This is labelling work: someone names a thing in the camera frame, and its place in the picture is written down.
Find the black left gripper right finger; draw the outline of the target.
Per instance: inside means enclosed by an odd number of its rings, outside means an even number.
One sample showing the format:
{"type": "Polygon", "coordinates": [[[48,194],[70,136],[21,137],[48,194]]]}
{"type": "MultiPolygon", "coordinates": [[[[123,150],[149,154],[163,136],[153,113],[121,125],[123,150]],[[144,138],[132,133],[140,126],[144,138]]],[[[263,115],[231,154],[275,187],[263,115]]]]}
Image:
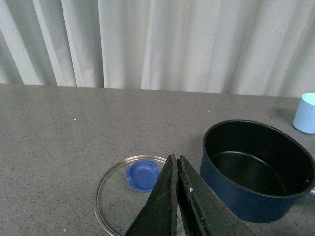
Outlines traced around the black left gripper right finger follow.
{"type": "Polygon", "coordinates": [[[177,159],[178,204],[187,236],[253,236],[184,156],[177,159]]]}

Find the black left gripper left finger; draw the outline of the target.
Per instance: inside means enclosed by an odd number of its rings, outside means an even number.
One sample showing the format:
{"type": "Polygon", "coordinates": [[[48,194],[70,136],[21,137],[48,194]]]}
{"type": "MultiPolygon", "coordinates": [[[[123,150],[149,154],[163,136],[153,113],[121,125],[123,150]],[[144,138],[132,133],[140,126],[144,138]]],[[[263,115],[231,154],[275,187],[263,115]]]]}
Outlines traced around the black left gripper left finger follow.
{"type": "Polygon", "coordinates": [[[144,207],[126,236],[175,236],[177,234],[178,167],[174,154],[168,156],[144,207]]]}

